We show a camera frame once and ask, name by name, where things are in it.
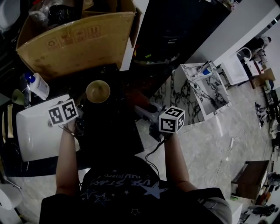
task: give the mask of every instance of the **cardboard box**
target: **cardboard box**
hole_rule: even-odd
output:
[[[83,4],[82,19],[42,34],[28,17],[17,41],[17,53],[46,80],[112,63],[120,68],[129,36],[132,46],[135,44],[140,12],[132,0],[108,2],[110,12],[93,12],[92,5]]]

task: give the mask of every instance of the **bottle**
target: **bottle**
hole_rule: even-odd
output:
[[[41,99],[46,100],[49,95],[49,85],[43,80],[39,73],[25,73],[25,78],[30,82],[30,90],[38,95]]]

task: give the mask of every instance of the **star print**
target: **star print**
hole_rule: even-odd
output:
[[[98,193],[98,191],[95,191],[95,189],[93,189],[93,190],[87,189],[87,191],[86,191],[85,193],[81,194],[80,196],[86,195],[86,196],[87,196],[87,199],[89,199],[89,197],[90,197],[93,193]]]
[[[140,212],[138,211],[138,208],[137,209],[132,209],[131,214],[137,215],[137,214],[140,214]]]
[[[105,197],[105,194],[106,193],[102,195],[95,195],[97,199],[94,201],[94,203],[100,203],[101,205],[105,206],[107,201],[111,201],[111,199]]]
[[[144,193],[144,195],[151,194],[152,196],[156,197],[157,199],[161,198],[160,193],[168,190],[168,188],[159,189],[159,181],[156,182],[154,184],[154,186],[152,186],[152,187],[147,187],[147,186],[143,186],[143,185],[140,185],[140,186],[143,187],[147,191],[146,193]]]

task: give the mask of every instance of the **marble floor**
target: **marble floor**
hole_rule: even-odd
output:
[[[222,153],[223,163],[215,185],[226,198],[231,194],[231,180],[244,162],[269,160],[272,152],[269,125],[266,123],[260,129],[255,112],[255,102],[264,106],[261,89],[253,90],[250,83],[246,83],[228,90],[228,93],[231,107],[207,121],[183,127],[178,134],[190,180],[200,189],[214,186],[221,151],[229,150],[231,139],[235,138],[232,150]],[[136,124],[145,147],[145,152],[138,156],[144,158],[157,142],[149,136],[148,123],[140,120]],[[149,158],[159,169],[161,178],[166,179],[163,147]],[[79,171],[80,180],[85,173],[86,170]],[[42,199],[55,193],[55,176],[9,179],[22,187],[23,201],[18,206],[19,212],[26,220],[38,223]]]

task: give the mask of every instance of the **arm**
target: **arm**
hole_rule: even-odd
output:
[[[74,132],[75,120],[67,124]],[[75,138],[63,130],[56,167],[56,194],[74,196],[79,192]]]
[[[167,180],[185,192],[196,190],[189,182],[189,172],[177,134],[169,137],[164,144],[164,150]]]

